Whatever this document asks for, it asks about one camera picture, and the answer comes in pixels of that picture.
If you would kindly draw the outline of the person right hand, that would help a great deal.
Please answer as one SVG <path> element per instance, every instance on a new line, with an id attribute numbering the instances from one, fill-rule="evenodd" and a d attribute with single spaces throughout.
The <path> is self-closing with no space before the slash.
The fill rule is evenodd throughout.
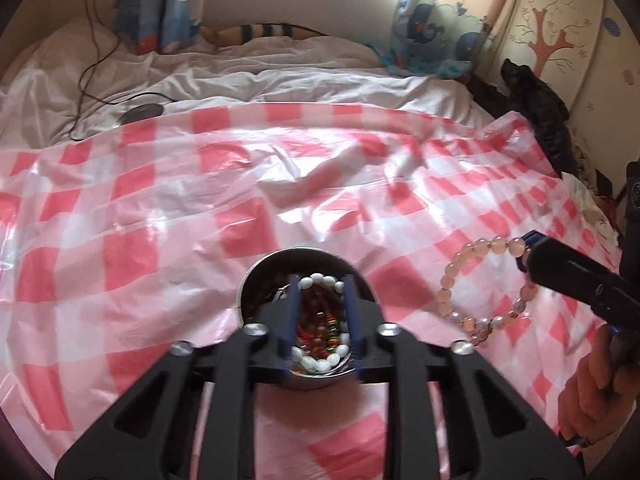
<path id="1" fill-rule="evenodd" d="M 602 325 L 588 356 L 578 363 L 558 397 L 563 439 L 597 443 L 626 422 L 639 395 L 639 365 L 614 365 L 610 357 L 612 330 Z"/>

